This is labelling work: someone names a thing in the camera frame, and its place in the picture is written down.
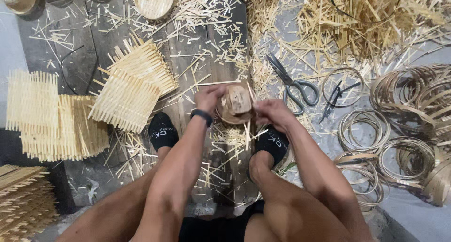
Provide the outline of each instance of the scissor blade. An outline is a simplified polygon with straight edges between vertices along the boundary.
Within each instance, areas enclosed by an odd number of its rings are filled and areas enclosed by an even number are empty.
[[[277,75],[279,75],[280,79],[286,84],[291,85],[293,84],[293,79],[288,75],[285,68],[282,66],[280,61],[274,56],[273,53],[270,53],[271,57],[266,55],[269,63],[271,63],[272,67],[274,68],[274,71],[276,71]]]

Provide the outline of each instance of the person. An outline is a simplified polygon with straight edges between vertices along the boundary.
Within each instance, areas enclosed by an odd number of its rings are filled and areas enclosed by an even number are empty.
[[[138,180],[83,213],[57,241],[373,241],[346,178],[281,100],[259,101],[256,123],[271,124],[249,161],[249,176],[264,201],[234,219],[184,218],[200,174],[207,123],[224,85],[195,95],[198,115],[184,135],[165,113],[149,126],[158,162]],[[304,189],[271,169],[291,145]]]

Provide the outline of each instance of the sock logo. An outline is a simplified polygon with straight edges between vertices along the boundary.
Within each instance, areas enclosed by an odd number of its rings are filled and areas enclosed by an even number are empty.
[[[279,141],[280,139],[276,140],[273,136],[271,136],[268,140],[275,142],[279,148],[282,147],[282,143]]]
[[[163,130],[163,131],[158,132],[158,133],[156,134],[155,139],[158,138],[160,135],[167,135],[166,130]]]
[[[160,135],[167,135],[167,130],[168,131],[175,131],[175,128],[172,127],[162,127],[159,129],[159,131],[154,131],[151,135],[150,138],[155,136],[155,139],[158,138]]]

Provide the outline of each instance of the black wristband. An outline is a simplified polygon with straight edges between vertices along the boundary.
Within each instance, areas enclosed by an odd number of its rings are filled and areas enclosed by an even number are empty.
[[[211,124],[213,123],[213,118],[211,118],[210,114],[202,110],[195,109],[194,111],[192,111],[191,115],[189,116],[189,119],[193,118],[194,115],[199,115],[200,117],[204,118],[206,120],[207,127],[210,127]]]

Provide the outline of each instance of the scissors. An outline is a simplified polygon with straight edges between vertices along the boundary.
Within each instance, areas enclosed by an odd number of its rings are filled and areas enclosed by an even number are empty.
[[[296,80],[294,81],[291,79],[291,77],[286,72],[285,68],[282,66],[280,61],[274,56],[273,53],[270,53],[271,57],[266,55],[269,63],[271,63],[272,67],[276,71],[276,73],[279,75],[279,77],[282,79],[282,81],[285,83],[285,92],[283,94],[283,101],[286,104],[286,95],[290,96],[291,100],[293,100],[298,106],[299,106],[299,112],[293,112],[295,116],[299,116],[304,113],[304,105],[302,105],[301,101],[297,99],[290,91],[290,87],[294,86],[301,92],[302,98],[309,106],[315,106],[318,104],[319,101],[319,90],[318,88],[310,82],[302,81],[302,80]],[[313,92],[315,93],[315,100],[311,102],[307,98],[307,94],[304,91],[303,85],[310,87],[313,89]]]

